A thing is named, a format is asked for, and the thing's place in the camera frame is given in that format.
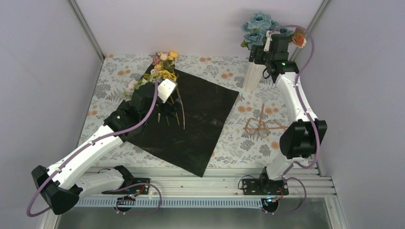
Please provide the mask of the blue rose stem bunch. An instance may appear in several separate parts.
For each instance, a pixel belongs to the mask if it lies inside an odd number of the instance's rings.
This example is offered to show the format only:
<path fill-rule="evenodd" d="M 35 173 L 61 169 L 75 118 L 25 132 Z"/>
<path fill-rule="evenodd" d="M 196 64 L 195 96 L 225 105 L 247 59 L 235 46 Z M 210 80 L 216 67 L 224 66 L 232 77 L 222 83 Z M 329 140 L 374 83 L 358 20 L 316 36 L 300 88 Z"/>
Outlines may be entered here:
<path fill-rule="evenodd" d="M 267 31 L 273 31 L 281 24 L 271 18 L 269 14 L 258 12 L 245 22 L 241 30 L 244 32 L 241 47 L 251 50 L 253 46 L 264 46 Z"/>

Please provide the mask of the black wrapping paper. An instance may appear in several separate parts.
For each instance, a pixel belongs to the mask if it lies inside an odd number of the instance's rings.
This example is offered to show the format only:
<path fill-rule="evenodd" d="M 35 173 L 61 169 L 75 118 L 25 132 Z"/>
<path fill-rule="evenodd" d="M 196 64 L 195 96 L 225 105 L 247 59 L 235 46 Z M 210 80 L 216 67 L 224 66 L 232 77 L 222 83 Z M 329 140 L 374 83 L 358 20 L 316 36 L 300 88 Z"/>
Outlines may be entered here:
<path fill-rule="evenodd" d="M 144 130 L 128 141 L 168 163 L 203 177 L 225 121 L 239 95 L 178 69 L 179 92 L 173 99 L 182 104 L 172 117 L 154 111 Z"/>

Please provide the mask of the colourful artificial flower bouquet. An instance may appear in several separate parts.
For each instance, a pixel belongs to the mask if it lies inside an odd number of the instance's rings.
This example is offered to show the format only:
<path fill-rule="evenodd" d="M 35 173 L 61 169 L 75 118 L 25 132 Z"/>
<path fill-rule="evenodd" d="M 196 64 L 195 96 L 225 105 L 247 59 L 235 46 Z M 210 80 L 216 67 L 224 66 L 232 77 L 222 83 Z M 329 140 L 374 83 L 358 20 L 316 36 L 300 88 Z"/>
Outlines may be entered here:
<path fill-rule="evenodd" d="M 124 89 L 124 97 L 126 99 L 124 111 L 129 115 L 130 126 L 136 125 L 143 120 L 152 105 L 152 100 L 155 94 L 155 87 L 164 79 L 171 79 L 177 83 L 177 88 L 169 98 L 181 98 L 179 90 L 179 73 L 175 70 L 175 63 L 178 59 L 176 52 L 157 52 L 152 59 L 152 64 L 149 70 L 146 70 L 138 79 L 129 81 Z M 163 116 L 159 113 L 158 104 L 162 101 L 157 95 L 153 112 L 148 116 L 151 119 L 153 115 L 157 115 L 158 122 L 165 118 L 167 122 L 172 117 Z M 181 100 L 181 110 L 173 118 L 177 125 L 181 124 L 184 119 L 180 118 L 184 115 L 184 108 Z"/>

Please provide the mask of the pink orange rose stem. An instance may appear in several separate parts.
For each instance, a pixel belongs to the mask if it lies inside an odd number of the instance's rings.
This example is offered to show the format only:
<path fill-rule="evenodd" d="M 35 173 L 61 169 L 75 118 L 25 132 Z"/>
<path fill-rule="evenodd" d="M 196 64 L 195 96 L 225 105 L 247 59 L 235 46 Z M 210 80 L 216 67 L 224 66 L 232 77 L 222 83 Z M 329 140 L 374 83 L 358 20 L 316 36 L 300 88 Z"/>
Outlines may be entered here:
<path fill-rule="evenodd" d="M 292 34 L 291 40 L 298 48 L 303 48 L 307 43 L 306 36 L 307 33 L 303 29 L 296 28 Z"/>

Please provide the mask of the tan raffia ribbon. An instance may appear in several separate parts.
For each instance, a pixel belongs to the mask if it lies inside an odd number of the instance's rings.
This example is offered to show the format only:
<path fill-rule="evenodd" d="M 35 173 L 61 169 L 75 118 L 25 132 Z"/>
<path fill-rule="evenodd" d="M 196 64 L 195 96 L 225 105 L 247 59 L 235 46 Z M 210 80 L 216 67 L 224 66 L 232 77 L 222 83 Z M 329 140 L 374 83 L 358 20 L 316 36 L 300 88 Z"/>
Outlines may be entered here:
<path fill-rule="evenodd" d="M 281 124 L 276 119 L 270 119 L 269 121 L 263 120 L 263 115 L 265 112 L 265 104 L 262 103 L 259 118 L 249 118 L 246 125 L 243 127 L 245 133 L 249 136 L 256 135 L 263 139 L 268 137 L 273 130 L 287 130 L 287 126 Z"/>

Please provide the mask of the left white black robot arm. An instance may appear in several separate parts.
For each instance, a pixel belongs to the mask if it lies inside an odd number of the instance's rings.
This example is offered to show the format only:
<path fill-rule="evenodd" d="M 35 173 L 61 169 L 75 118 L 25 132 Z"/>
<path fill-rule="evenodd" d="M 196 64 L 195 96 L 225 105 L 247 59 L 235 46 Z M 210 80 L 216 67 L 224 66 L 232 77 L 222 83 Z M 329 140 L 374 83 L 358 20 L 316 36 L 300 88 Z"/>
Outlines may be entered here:
<path fill-rule="evenodd" d="M 60 215 L 79 200 L 95 194 L 122 194 L 123 200 L 147 194 L 149 180 L 133 177 L 124 166 L 91 176 L 85 176 L 85 172 L 104 154 L 142 132 L 153 117 L 172 115 L 176 103 L 168 99 L 175 91 L 177 83 L 170 79 L 157 79 L 140 86 L 131 100 L 123 100 L 74 151 L 48 167 L 34 168 L 31 175 L 37 190 L 27 206 L 27 216 L 35 217 L 32 206 L 38 197 L 44 199 L 47 210 Z"/>

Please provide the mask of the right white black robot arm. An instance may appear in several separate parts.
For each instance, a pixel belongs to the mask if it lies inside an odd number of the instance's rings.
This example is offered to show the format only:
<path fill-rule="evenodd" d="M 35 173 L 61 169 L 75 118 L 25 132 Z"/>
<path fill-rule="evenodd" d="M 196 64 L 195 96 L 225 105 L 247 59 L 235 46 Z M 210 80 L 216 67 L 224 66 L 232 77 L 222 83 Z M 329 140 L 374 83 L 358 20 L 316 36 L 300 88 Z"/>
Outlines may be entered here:
<path fill-rule="evenodd" d="M 303 91 L 299 69 L 288 60 L 287 35 L 268 31 L 265 45 L 253 47 L 249 61 L 264 65 L 277 89 L 281 92 L 288 109 L 290 126 L 279 139 L 281 153 L 266 166 L 258 180 L 252 180 L 253 192 L 275 195 L 287 190 L 285 175 L 294 166 L 305 166 L 301 162 L 314 155 L 307 168 L 317 162 L 320 144 L 327 130 L 327 123 L 319 120 L 312 111 Z"/>

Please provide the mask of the white ribbed ceramic vase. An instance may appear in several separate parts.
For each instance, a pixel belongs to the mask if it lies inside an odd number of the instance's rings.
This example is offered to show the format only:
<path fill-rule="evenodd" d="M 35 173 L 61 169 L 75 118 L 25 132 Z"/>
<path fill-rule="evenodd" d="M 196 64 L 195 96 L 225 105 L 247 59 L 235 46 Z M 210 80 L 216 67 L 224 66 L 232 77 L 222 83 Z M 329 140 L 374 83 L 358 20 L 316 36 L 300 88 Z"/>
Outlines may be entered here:
<path fill-rule="evenodd" d="M 253 92 L 260 82 L 260 79 L 263 77 L 263 70 L 266 67 L 264 65 L 255 64 L 250 62 L 247 73 L 243 82 L 243 89 L 246 92 Z"/>

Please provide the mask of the floral patterned table mat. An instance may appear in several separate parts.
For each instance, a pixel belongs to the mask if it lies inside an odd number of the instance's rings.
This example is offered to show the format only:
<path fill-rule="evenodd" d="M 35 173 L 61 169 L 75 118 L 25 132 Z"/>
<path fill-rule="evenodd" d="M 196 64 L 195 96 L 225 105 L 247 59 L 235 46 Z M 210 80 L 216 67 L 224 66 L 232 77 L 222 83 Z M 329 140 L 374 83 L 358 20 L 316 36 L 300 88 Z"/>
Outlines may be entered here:
<path fill-rule="evenodd" d="M 124 99 L 124 89 L 138 79 L 152 62 L 150 55 L 110 54 L 104 59 L 87 113 L 80 141 L 84 142 Z M 249 63 L 245 57 L 180 56 L 176 69 L 239 92 L 208 163 L 210 168 L 261 168 L 279 154 L 284 130 L 273 130 L 266 138 L 249 136 L 243 130 L 249 118 L 259 118 L 265 104 L 264 121 L 276 119 L 289 126 L 288 109 L 271 80 L 262 79 L 254 92 L 243 89 Z"/>

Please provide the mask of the right vertical aluminium post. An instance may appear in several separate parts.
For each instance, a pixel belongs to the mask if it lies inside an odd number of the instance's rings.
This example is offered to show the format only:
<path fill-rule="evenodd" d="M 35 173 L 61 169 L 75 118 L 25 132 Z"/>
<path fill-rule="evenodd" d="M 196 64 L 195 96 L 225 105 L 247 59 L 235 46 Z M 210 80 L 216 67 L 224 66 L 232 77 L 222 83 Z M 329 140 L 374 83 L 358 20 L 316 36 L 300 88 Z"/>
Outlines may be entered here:
<path fill-rule="evenodd" d="M 312 32 L 313 29 L 315 28 L 315 26 L 318 24 L 319 19 L 323 15 L 324 11 L 326 10 L 326 8 L 328 7 L 330 2 L 331 2 L 331 0 L 323 0 L 321 2 L 320 6 L 318 7 L 316 13 L 314 14 L 312 20 L 310 21 L 309 25 L 307 26 L 307 30 L 309 32 Z M 290 57 L 290 60 L 294 61 L 299 53 L 300 53 L 300 48 L 295 48 L 295 50 L 293 51 L 293 53 Z"/>

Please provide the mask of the vertical aluminium post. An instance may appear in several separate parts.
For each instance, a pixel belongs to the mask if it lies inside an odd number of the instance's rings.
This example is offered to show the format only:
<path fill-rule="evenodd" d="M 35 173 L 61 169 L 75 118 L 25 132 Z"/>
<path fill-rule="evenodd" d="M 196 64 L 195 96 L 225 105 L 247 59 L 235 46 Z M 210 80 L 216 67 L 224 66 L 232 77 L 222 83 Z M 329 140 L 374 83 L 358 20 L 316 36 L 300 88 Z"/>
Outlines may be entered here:
<path fill-rule="evenodd" d="M 97 56 L 99 57 L 99 59 L 101 60 L 101 62 L 104 61 L 105 56 L 93 34 L 93 32 L 91 31 L 91 28 L 88 24 L 88 22 L 85 19 L 84 14 L 82 13 L 78 3 L 76 0 L 67 0 L 67 2 L 70 4 L 74 15 L 76 16 L 79 24 L 81 25 L 81 27 L 83 28 L 85 35 L 87 36 L 87 38 L 89 39 L 94 51 L 96 52 Z"/>
<path fill-rule="evenodd" d="M 312 32 L 313 29 L 315 28 L 315 26 L 318 24 L 319 19 L 323 15 L 324 11 L 326 10 L 326 8 L 328 7 L 330 2 L 331 2 L 331 0 L 323 0 L 321 2 L 320 6 L 318 7 L 316 13 L 314 14 L 312 20 L 310 21 L 309 25 L 307 26 L 307 30 L 309 32 Z M 300 48 L 295 48 L 295 50 L 293 51 L 293 53 L 290 57 L 290 60 L 294 61 L 299 53 L 300 53 Z"/>

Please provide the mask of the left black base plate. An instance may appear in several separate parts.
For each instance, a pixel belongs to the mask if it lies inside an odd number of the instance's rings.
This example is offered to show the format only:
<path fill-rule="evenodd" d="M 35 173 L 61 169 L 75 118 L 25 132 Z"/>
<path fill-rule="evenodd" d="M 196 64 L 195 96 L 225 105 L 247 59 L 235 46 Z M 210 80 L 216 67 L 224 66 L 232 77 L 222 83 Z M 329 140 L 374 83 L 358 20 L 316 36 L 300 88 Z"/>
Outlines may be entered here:
<path fill-rule="evenodd" d="M 104 195 L 147 195 L 149 193 L 149 185 L 139 185 L 134 187 L 129 187 L 130 185 L 138 183 L 149 183 L 150 178 L 136 177 L 133 179 L 126 179 L 124 183 L 119 187 L 123 189 L 121 191 L 104 191 Z"/>

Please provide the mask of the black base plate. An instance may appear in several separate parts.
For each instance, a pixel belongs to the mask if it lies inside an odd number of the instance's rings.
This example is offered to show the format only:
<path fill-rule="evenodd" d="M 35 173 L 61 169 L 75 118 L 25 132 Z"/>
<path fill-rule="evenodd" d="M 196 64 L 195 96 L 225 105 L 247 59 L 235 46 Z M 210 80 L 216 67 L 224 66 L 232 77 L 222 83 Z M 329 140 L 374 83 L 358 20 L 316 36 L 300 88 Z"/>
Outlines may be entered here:
<path fill-rule="evenodd" d="M 147 195 L 149 193 L 149 185 L 139 185 L 134 187 L 129 187 L 130 185 L 138 183 L 149 183 L 150 178 L 136 177 L 133 179 L 126 179 L 124 183 L 119 187 L 123 189 L 121 191 L 104 191 L 104 195 Z"/>
<path fill-rule="evenodd" d="M 288 185 L 282 180 L 242 179 L 243 193 L 247 196 L 280 196 L 289 195 Z"/>

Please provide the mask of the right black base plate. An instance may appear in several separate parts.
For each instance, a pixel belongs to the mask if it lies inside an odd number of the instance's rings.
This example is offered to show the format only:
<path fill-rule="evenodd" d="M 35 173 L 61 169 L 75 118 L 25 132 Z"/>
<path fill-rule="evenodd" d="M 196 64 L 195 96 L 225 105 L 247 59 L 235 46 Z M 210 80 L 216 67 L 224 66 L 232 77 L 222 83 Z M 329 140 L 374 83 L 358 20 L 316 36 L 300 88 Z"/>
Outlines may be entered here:
<path fill-rule="evenodd" d="M 243 193 L 247 196 L 280 196 L 289 195 L 288 185 L 282 180 L 242 179 Z"/>

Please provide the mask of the aluminium rail frame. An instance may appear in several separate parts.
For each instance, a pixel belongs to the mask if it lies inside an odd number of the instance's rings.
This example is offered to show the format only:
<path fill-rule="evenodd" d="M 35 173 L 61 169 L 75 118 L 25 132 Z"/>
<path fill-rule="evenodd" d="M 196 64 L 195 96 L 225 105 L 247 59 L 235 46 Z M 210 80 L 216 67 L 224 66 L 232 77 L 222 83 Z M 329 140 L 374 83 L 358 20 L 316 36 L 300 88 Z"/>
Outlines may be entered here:
<path fill-rule="evenodd" d="M 263 72 L 265 78 L 270 78 L 268 73 Z M 237 194 L 241 194 L 243 196 L 252 198 L 262 198 L 263 204 L 261 209 L 263 212 L 269 215 L 276 215 L 276 202 L 280 201 L 280 199 L 285 195 L 280 196 L 247 196 L 243 193 L 243 182 L 242 179 L 244 178 L 252 178 L 252 179 L 259 179 L 255 178 L 250 175 L 243 176 L 240 180 L 240 183 L 237 187 L 234 188 Z M 289 194 L 293 192 L 293 185 L 295 183 L 301 184 L 302 187 L 305 186 L 305 183 L 301 182 L 300 179 L 296 177 L 288 177 L 288 172 L 285 175 L 285 180 L 288 185 Z M 228 177 L 215 177 L 214 180 L 206 181 L 202 178 L 199 179 L 190 179 L 185 180 L 182 179 L 180 181 L 175 181 L 173 179 L 164 181 L 162 183 L 162 189 L 159 189 L 158 186 L 150 183 L 150 188 L 156 190 L 158 198 L 162 198 L 163 194 L 167 194 L 170 197 L 179 197 L 179 198 L 225 198 L 230 196 L 231 191 L 233 188 L 230 186 L 230 179 Z"/>

